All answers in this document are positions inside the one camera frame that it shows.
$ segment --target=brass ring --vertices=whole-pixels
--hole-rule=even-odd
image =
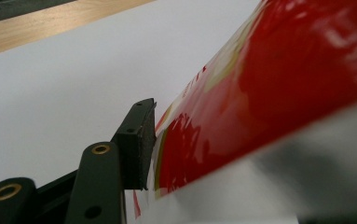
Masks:
[[[1,193],[6,189],[13,189],[13,190],[9,193],[3,193],[1,195]],[[6,199],[12,198],[17,193],[19,193],[19,191],[21,191],[20,184],[8,184],[8,185],[3,186],[2,188],[0,188],[0,202],[3,200],[6,200]]]
[[[108,145],[99,145],[97,147],[94,147],[91,152],[96,155],[102,155],[104,153],[107,153],[111,148]]]

